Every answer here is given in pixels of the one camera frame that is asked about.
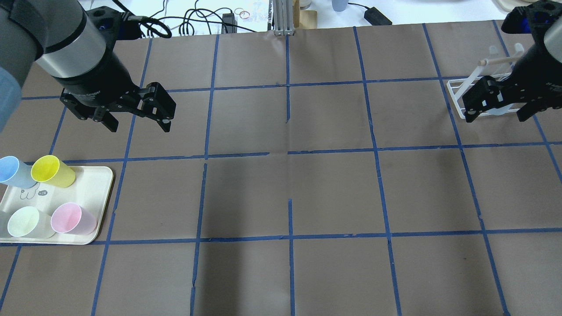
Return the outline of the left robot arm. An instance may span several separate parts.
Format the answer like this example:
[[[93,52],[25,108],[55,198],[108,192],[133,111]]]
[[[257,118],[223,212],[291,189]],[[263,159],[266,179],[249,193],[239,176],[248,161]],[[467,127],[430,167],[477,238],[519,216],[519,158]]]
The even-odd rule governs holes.
[[[92,10],[76,0],[3,0],[1,2],[1,128],[22,101],[32,64],[62,87],[60,102],[80,120],[91,119],[111,132],[114,113],[151,119],[169,132],[176,103],[158,82],[140,87],[114,53],[119,40],[136,40],[140,27],[161,38],[170,29],[154,17],[109,7]]]

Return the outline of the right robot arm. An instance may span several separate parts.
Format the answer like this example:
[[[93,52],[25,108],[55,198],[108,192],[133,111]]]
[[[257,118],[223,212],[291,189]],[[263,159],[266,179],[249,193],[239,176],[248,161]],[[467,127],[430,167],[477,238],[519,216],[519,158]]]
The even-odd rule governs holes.
[[[462,96],[466,122],[474,122],[488,110],[516,103],[523,104],[516,112],[520,122],[549,108],[560,109],[561,40],[558,19],[548,30],[538,32],[535,44],[515,63],[508,78],[498,81],[486,75],[478,80]]]

